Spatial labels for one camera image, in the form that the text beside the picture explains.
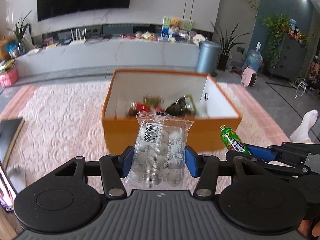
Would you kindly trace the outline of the person right hand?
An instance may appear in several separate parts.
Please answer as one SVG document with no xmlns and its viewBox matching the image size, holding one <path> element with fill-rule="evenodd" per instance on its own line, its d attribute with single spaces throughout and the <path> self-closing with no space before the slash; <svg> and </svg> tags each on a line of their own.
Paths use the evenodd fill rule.
<svg viewBox="0 0 320 240">
<path fill-rule="evenodd" d="M 305 237 L 309 232 L 312 232 L 313 237 L 319 237 L 320 236 L 320 223 L 318 222 L 312 230 L 311 228 L 311 221 L 310 220 L 302 220 L 300 223 L 300 226 L 298 228 L 298 231 L 304 235 Z"/>
</svg>

